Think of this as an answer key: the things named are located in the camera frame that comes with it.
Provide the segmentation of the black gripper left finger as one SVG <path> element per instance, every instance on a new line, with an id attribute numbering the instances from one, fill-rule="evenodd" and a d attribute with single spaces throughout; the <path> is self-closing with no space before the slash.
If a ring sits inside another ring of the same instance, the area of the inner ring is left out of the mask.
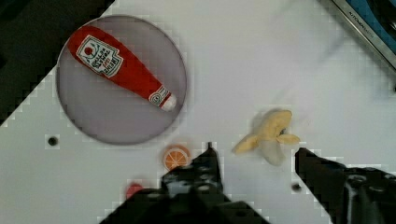
<path id="1" fill-rule="evenodd" d="M 211 144 L 187 166 L 161 178 L 157 189 L 141 189 L 100 224 L 268 224 L 247 203 L 223 193 L 219 158 Z"/>

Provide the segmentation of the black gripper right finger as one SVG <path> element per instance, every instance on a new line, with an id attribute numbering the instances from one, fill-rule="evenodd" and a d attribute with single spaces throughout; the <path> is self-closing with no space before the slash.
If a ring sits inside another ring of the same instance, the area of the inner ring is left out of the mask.
<path id="1" fill-rule="evenodd" d="M 352 167 L 301 147 L 295 172 L 333 224 L 396 224 L 395 176 L 373 167 Z"/>

